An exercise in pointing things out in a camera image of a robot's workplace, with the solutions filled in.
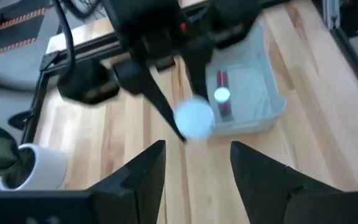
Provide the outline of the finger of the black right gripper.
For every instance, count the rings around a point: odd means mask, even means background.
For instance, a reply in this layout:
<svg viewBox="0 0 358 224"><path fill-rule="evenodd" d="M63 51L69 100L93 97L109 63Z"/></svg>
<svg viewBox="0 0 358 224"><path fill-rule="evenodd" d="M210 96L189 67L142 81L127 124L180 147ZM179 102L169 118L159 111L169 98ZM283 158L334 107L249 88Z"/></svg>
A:
<svg viewBox="0 0 358 224"><path fill-rule="evenodd" d="M153 79L149 67L136 60L123 60L115 64L115 73L121 88L132 95L143 95L160 113L182 142L186 138L175 124L173 110Z"/></svg>
<svg viewBox="0 0 358 224"><path fill-rule="evenodd" d="M186 65L187 77L194 94L208 101L206 66L211 61L213 44L207 41L190 42L181 48L181 57Z"/></svg>

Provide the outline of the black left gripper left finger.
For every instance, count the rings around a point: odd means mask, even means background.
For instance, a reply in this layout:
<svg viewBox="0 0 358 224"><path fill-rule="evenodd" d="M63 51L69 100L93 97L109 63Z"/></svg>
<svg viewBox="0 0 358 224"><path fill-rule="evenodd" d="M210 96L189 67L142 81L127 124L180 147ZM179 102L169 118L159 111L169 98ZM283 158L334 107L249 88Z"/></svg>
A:
<svg viewBox="0 0 358 224"><path fill-rule="evenodd" d="M166 147L158 140L89 188L95 224L157 224Z"/></svg>

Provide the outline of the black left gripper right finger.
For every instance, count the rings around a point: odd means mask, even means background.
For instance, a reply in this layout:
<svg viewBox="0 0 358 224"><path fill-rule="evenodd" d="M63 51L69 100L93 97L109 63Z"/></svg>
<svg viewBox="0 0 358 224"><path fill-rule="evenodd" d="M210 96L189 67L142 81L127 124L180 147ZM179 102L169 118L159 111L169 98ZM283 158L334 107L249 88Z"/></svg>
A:
<svg viewBox="0 0 358 224"><path fill-rule="evenodd" d="M284 224L293 195L340 191L240 141L231 143L230 160L250 224Z"/></svg>

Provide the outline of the dark mat orange striped edge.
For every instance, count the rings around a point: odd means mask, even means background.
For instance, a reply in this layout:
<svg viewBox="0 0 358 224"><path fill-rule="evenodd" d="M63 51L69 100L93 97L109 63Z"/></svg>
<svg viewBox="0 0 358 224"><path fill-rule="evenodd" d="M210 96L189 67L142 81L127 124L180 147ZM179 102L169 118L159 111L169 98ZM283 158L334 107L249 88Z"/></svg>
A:
<svg viewBox="0 0 358 224"><path fill-rule="evenodd" d="M50 0L20 0L3 7L6 21L0 24L0 54L36 41Z"/></svg>

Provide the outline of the black aluminium rig frame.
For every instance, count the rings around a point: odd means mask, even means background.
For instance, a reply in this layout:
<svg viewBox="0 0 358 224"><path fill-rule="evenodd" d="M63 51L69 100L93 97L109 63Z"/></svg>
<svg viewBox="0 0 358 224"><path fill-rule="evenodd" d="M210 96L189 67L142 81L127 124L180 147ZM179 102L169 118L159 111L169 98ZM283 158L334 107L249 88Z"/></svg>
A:
<svg viewBox="0 0 358 224"><path fill-rule="evenodd" d="M341 6L339 12L332 16L331 20L336 25L329 28L330 33L358 78L358 54L351 44L351 39L358 37L358 0L355 0L355 3L346 4L344 7ZM89 60L102 60L108 56L118 56L123 52L115 33L87 40L73 46L72 49L77 57L77 65ZM50 78L64 71L70 61L68 54L68 50L54 50L42 57L40 76L37 80L31 109L24 113L25 117L22 119L22 130L24 131L22 143L34 140L42 104L47 94L48 82Z"/></svg>

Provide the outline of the black frame clamp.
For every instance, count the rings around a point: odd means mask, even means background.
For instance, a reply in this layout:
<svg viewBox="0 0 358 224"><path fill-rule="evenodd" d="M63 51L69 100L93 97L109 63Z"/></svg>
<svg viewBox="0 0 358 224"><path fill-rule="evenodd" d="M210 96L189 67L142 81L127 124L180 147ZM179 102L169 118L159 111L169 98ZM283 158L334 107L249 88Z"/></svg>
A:
<svg viewBox="0 0 358 224"><path fill-rule="evenodd" d="M28 122L32 119L33 115L34 112L32 110L22 111L11 116L7 123L13 128L23 131Z"/></svg>

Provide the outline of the white round plant pot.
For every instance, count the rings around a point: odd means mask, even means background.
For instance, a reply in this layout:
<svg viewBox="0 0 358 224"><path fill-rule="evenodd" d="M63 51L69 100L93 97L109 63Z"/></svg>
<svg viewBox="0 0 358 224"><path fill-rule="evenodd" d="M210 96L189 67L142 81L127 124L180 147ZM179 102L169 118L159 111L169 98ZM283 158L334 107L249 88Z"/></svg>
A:
<svg viewBox="0 0 358 224"><path fill-rule="evenodd" d="M31 143L18 147L20 158L0 177L0 190L57 190L67 171L63 152Z"/></svg>

